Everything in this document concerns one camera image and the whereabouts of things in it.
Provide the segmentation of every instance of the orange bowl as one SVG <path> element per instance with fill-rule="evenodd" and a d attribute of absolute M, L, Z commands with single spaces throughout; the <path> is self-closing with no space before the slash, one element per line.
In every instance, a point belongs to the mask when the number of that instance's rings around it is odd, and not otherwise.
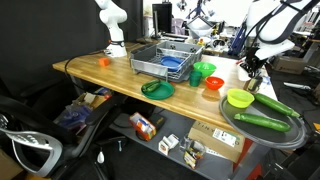
<path fill-rule="evenodd" d="M 209 76 L 206 78 L 206 85 L 209 89 L 218 90 L 224 85 L 224 80 L 218 77 Z"/>

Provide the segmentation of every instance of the lower shelf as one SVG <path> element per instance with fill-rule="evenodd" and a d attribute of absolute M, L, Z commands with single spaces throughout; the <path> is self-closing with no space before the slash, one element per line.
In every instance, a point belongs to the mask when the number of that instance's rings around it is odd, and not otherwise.
<path fill-rule="evenodd" d="M 167 121 L 157 132 L 157 134 L 148 142 L 140 140 L 136 136 L 133 128 L 119 128 L 113 124 L 111 124 L 110 128 L 165 156 L 158 150 L 158 143 L 162 140 L 163 136 L 168 137 L 171 134 L 175 134 L 179 138 L 182 138 L 189 132 L 194 120 L 170 111 L 163 111 L 161 115 L 166 117 Z M 121 114 L 115 120 L 115 123 L 124 127 L 130 126 L 129 115 Z M 197 168 L 192 170 L 188 165 L 185 164 L 183 160 L 183 153 L 179 150 L 179 145 L 171 149 L 169 151 L 169 155 L 166 157 L 178 164 L 181 164 L 182 166 L 185 166 L 186 168 L 190 169 L 190 171 L 195 171 L 196 173 L 208 179 L 228 179 L 228 177 L 230 177 L 232 174 L 233 163 L 231 161 L 210 154 L 205 154 L 204 159 L 200 160 Z"/>

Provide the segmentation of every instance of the green cucumber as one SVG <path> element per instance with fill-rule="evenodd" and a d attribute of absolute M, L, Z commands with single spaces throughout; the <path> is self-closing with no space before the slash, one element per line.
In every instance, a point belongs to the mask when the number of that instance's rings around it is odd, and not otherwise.
<path fill-rule="evenodd" d="M 143 84 L 141 89 L 143 92 L 152 92 L 152 91 L 156 90 L 159 86 L 160 86 L 160 80 L 155 79 L 155 80 L 152 80 L 152 81 L 149 81 L 149 82 Z"/>
<path fill-rule="evenodd" d="M 258 126 L 263 126 L 280 132 L 287 132 L 291 129 L 290 125 L 286 122 L 249 113 L 238 113 L 234 115 L 234 119 Z"/>
<path fill-rule="evenodd" d="M 292 108 L 288 107 L 287 105 L 276 101 L 264 94 L 260 94 L 260 93 L 256 93 L 254 94 L 254 98 L 261 102 L 262 104 L 270 107 L 271 109 L 284 114 L 286 116 L 292 116 L 292 117 L 300 117 L 300 114 L 298 112 L 296 112 L 295 110 L 293 110 Z"/>

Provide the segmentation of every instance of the metal wire basket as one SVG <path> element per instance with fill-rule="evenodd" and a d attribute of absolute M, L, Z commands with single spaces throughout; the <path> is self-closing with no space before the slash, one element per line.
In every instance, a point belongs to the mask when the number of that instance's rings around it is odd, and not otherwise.
<path fill-rule="evenodd" d="M 184 43 L 169 43 L 164 42 L 158 45 L 146 46 L 131 52 L 131 67 L 136 73 L 142 72 L 175 82 L 183 80 L 182 77 L 190 70 L 190 67 L 200 60 L 203 48 L 190 44 L 187 44 L 189 47 L 186 47 Z M 170 72 L 170 67 L 161 64 L 163 56 L 178 58 L 182 60 L 182 63 L 178 67 L 175 67 L 176 71 Z"/>

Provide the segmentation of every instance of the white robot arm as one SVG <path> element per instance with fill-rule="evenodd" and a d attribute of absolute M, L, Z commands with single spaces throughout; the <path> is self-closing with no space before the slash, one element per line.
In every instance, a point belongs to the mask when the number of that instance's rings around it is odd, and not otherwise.
<path fill-rule="evenodd" d="M 259 75 L 267 58 L 290 50 L 294 43 L 287 38 L 297 22 L 320 0 L 253 1 L 246 19 L 246 60 L 241 67 L 250 78 Z"/>
<path fill-rule="evenodd" d="M 127 55 L 124 47 L 123 32 L 118 23 L 127 20 L 127 13 L 114 4 L 111 0 L 95 0 L 101 8 L 100 19 L 108 27 L 111 44 L 105 50 L 105 54 L 111 57 L 123 57 Z"/>

